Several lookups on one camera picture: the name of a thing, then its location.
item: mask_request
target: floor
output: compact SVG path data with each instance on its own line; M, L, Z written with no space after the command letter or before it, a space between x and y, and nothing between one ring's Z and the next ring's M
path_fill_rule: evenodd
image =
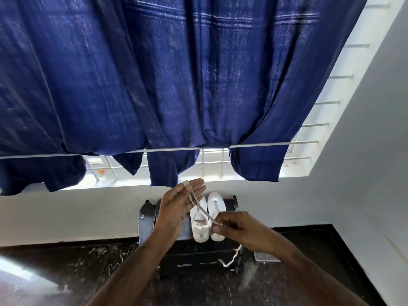
M283 235L370 305L385 305L325 230L292 230ZM0 249L0 306L85 305L118 268L121 253L131 253L136 241ZM141 304L310 305L280 262L258 263L247 249L243 262L239 274L219 269L161 280L155 276Z

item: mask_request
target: shoe tongue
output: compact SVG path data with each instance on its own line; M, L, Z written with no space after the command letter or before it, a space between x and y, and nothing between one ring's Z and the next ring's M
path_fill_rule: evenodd
M205 220L205 216L200 213L200 212L196 212L194 215L194 221L204 221Z

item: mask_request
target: hand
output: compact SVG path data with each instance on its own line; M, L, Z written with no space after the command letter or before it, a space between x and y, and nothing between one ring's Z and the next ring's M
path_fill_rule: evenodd
M156 225L153 232L155 234L168 235L167 240L170 246L176 241L180 235L181 221L191 208L193 204L188 199L191 189L197 200L202 199L202 193L205 191L204 180L201 178L190 180L190 184L178 184L173 189L167 191L161 199L159 216L157 217Z
M230 238L242 246L276 256L279 248L290 244L283 236L260 223L245 211L220 212L215 220L222 225L212 225L213 233Z

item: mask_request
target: wall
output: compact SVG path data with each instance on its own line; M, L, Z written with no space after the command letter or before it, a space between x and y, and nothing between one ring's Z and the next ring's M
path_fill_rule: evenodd
M268 226L334 223L385 302L408 300L408 28L405 3L309 177L224 181ZM0 246L135 236L137 213L164 188L28 193L0 198Z

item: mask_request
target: shoe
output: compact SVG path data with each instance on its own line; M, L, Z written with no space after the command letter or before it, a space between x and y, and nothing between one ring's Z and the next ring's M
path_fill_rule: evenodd
M211 192L210 195L208 195L208 214L212 216L213 219L217 217L220 211L226 211L225 208L225 203L224 200L222 199L221 195L218 192ZM211 239L214 242L221 242L224 240L224 236L221 236L219 234L210 234Z
M205 197L201 199L200 205L204 210L207 210L207 201ZM199 243L208 241L208 238L210 237L210 224L208 217L204 215L204 213L199 210L197 206L194 206L190 210L190 217L194 240Z

